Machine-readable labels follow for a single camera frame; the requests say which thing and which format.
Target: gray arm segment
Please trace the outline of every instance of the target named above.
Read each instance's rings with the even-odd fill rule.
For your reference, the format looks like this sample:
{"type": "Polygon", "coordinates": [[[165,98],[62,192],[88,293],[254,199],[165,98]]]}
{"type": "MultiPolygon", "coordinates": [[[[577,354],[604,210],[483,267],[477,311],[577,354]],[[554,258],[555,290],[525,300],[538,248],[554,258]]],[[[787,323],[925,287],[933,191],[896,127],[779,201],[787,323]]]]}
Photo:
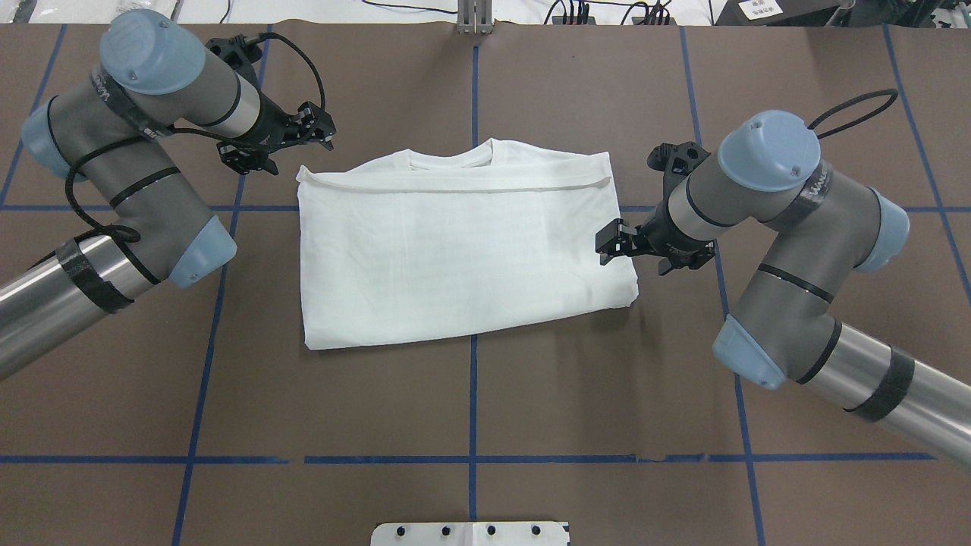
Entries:
{"type": "Polygon", "coordinates": [[[669,197],[673,224],[698,241],[746,218],[779,232],[715,355],[768,389],[804,384],[971,470],[971,387],[827,314],[851,271],[876,270],[900,251],[909,223],[821,160],[815,140],[791,114],[759,114],[669,197]]]}
{"type": "MultiPolygon", "coordinates": [[[[156,125],[186,119],[248,142],[283,134],[283,112],[188,31],[149,10],[116,18],[102,38],[101,66],[31,115],[25,147],[61,178],[99,148],[143,134],[110,108],[123,94],[156,125]],[[124,87],[111,91],[111,79],[124,87]]],[[[154,284],[187,287],[218,269],[236,245],[172,160],[146,139],[93,158],[83,174],[141,235],[67,241],[56,255],[0,287],[0,380],[116,313],[154,284]]]]}

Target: blue joint cap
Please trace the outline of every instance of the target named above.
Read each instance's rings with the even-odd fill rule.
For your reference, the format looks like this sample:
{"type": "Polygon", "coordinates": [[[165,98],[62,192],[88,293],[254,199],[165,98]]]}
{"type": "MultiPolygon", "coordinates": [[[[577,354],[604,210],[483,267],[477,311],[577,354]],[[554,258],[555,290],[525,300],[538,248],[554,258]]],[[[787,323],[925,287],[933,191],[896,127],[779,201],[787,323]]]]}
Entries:
{"type": "Polygon", "coordinates": [[[774,391],[786,381],[783,370],[731,315],[725,317],[712,351],[722,364],[760,387],[774,391]]]}
{"type": "Polygon", "coordinates": [[[199,77],[206,49],[168,17],[152,10],[132,10],[115,17],[101,37],[101,64],[127,89],[164,95],[199,77]]]}
{"type": "MultiPolygon", "coordinates": [[[[20,141],[23,146],[37,159],[37,162],[47,167],[58,178],[67,177],[71,165],[54,143],[54,135],[50,132],[50,103],[35,110],[20,128],[20,141]]],[[[75,177],[75,182],[83,182],[87,177],[81,173],[75,177]]]]}
{"type": "Polygon", "coordinates": [[[236,241],[222,227],[219,219],[213,216],[185,249],[169,279],[180,289],[187,289],[235,255],[236,241]]]}
{"type": "Polygon", "coordinates": [[[736,184],[757,191],[802,186],[820,164],[820,139],[789,112],[768,110],[721,141],[719,165],[736,184]]]}
{"type": "Polygon", "coordinates": [[[880,232],[877,233],[877,242],[870,251],[870,256],[857,267],[860,273],[872,273],[887,265],[887,262],[900,253],[907,243],[907,235],[910,234],[910,219],[907,213],[895,203],[880,195],[878,191],[870,188],[880,201],[880,232]]]}

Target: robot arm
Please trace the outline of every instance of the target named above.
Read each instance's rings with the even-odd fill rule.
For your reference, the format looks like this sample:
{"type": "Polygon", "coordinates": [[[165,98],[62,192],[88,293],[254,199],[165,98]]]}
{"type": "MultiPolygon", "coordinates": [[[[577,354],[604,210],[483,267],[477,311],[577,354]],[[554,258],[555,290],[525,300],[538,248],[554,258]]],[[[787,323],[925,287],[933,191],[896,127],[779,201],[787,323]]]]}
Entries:
{"type": "Polygon", "coordinates": [[[851,271],[875,271],[906,242],[906,213],[820,157],[802,119],[763,112],[728,135],[712,157],[694,143],[662,145],[664,199],[634,229],[620,220],[597,251],[663,256],[660,274],[696,269],[713,241],[755,218],[777,231],[725,319],[715,356],[767,389],[806,385],[866,421],[971,469],[971,387],[827,314],[851,271]]]}
{"type": "Polygon", "coordinates": [[[175,129],[176,120],[222,137],[220,157],[240,174],[277,174],[269,154],[288,146],[332,148],[323,104],[304,103],[289,116],[259,90],[250,63],[267,37],[286,41],[237,37],[207,49],[156,12],[128,12],[102,37],[90,81],[31,115],[24,145],[68,176],[69,201],[77,204],[70,187],[74,172],[83,173],[118,219],[103,226],[87,217],[94,229],[0,288],[0,380],[155,284],[171,279],[186,288],[235,255],[232,238],[156,142],[203,132],[175,129]]]}

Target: metal tube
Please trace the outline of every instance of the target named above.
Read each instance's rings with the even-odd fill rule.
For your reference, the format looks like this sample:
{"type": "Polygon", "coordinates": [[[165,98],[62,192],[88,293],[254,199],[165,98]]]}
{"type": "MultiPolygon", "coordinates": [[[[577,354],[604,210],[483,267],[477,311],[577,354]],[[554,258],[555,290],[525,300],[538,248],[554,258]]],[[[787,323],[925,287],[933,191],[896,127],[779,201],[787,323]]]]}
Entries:
{"type": "Polygon", "coordinates": [[[971,387],[920,361],[907,397],[878,425],[971,471],[971,387]]]}
{"type": "Polygon", "coordinates": [[[847,411],[882,406],[877,415],[864,412],[870,416],[862,417],[971,470],[971,387],[899,352],[898,364],[903,365],[888,373],[895,351],[843,324],[832,354],[806,386],[847,411]],[[901,381],[909,372],[900,370],[910,362],[913,378],[901,381]]]}
{"type": "MultiPolygon", "coordinates": [[[[151,288],[110,237],[80,246],[98,275],[129,299],[151,288]]],[[[56,257],[31,268],[0,288],[0,381],[107,316],[56,257]]]]}
{"type": "Polygon", "coordinates": [[[843,19],[850,14],[850,10],[856,5],[856,0],[840,0],[840,5],[833,12],[832,17],[826,22],[824,26],[840,26],[843,19]]]}

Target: black tape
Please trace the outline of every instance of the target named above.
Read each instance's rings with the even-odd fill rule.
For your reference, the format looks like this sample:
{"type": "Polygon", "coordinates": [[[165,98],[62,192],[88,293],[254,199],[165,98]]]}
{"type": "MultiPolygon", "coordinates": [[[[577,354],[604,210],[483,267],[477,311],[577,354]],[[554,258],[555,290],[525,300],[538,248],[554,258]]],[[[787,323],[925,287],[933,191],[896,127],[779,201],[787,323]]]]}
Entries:
{"type": "Polygon", "coordinates": [[[809,368],[806,375],[797,379],[796,383],[799,385],[805,385],[816,377],[816,374],[820,373],[820,370],[822,370],[822,367],[826,364],[826,361],[829,360],[829,356],[833,354],[833,349],[836,349],[836,343],[839,342],[841,333],[843,333],[843,323],[834,319],[833,333],[829,334],[829,342],[826,343],[826,348],[822,350],[820,357],[816,359],[816,363],[813,364],[813,367],[809,368]]]}
{"type": "Polygon", "coordinates": [[[128,197],[131,197],[135,193],[138,193],[142,189],[145,189],[151,186],[152,184],[162,180],[167,176],[172,176],[174,174],[178,174],[181,172],[182,171],[179,170],[179,167],[169,167],[167,169],[162,169],[160,171],[151,173],[147,177],[129,186],[128,188],[125,188],[122,191],[119,191],[116,196],[112,197],[111,201],[108,201],[108,204],[111,205],[112,208],[114,209],[121,204],[121,201],[124,201],[125,199],[127,199],[128,197]]]}
{"type": "Polygon", "coordinates": [[[694,214],[697,215],[701,220],[717,227],[733,227],[735,225],[734,223],[715,222],[714,220],[705,216],[705,213],[701,212],[698,205],[694,204],[694,199],[691,198],[691,178],[688,178],[687,181],[685,181],[685,197],[687,198],[687,204],[691,206],[691,210],[694,211],[694,214]]]}
{"type": "Polygon", "coordinates": [[[95,92],[108,105],[108,108],[127,121],[141,136],[154,141],[172,134],[169,127],[156,121],[135,104],[124,88],[105,70],[105,67],[100,64],[92,67],[90,80],[91,84],[94,85],[95,92]]]}
{"type": "Polygon", "coordinates": [[[758,265],[758,270],[764,273],[768,273],[769,275],[774,275],[776,277],[779,277],[780,279],[788,283],[792,283],[800,287],[801,289],[807,291],[808,293],[820,299],[826,300],[826,303],[833,302],[833,299],[834,299],[833,294],[827,292],[826,290],[821,289],[820,287],[814,285],[813,283],[810,283],[809,281],[800,279],[799,277],[796,277],[795,275],[787,271],[783,271],[778,267],[773,267],[767,263],[761,263],[758,265]]]}
{"type": "Polygon", "coordinates": [[[896,347],[890,347],[890,366],[880,385],[866,401],[846,411],[857,414],[864,421],[876,423],[900,405],[913,380],[914,357],[896,347]]]}
{"type": "Polygon", "coordinates": [[[115,288],[115,285],[101,278],[87,256],[81,252],[81,247],[74,239],[66,241],[54,251],[57,261],[64,273],[67,274],[74,286],[101,308],[105,313],[113,314],[135,302],[128,299],[115,288]]]}
{"type": "Polygon", "coordinates": [[[775,231],[788,231],[800,225],[822,205],[822,201],[829,193],[832,177],[832,166],[825,161],[820,161],[792,202],[776,218],[763,223],[775,231]]]}

